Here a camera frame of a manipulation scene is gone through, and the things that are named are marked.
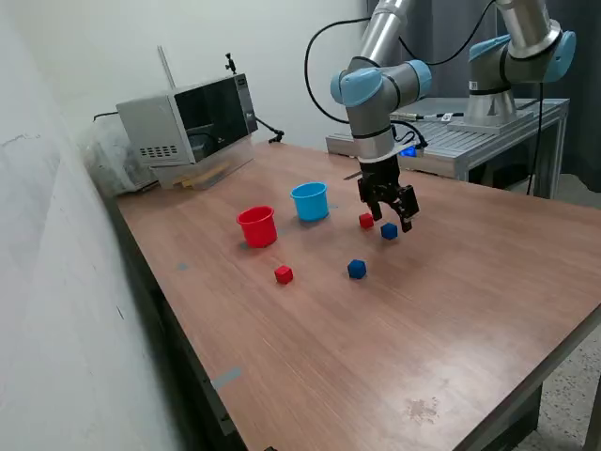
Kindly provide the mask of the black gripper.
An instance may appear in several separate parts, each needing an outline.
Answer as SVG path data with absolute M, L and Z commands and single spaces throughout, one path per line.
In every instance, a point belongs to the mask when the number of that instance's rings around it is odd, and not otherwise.
M 412 218 L 420 208 L 413 186 L 400 187 L 397 157 L 393 155 L 376 163 L 360 163 L 360 168 L 360 199 L 371 211 L 373 219 L 379 221 L 382 218 L 379 202 L 390 203 L 389 206 L 400 218 L 402 231 L 409 232 L 412 229 Z

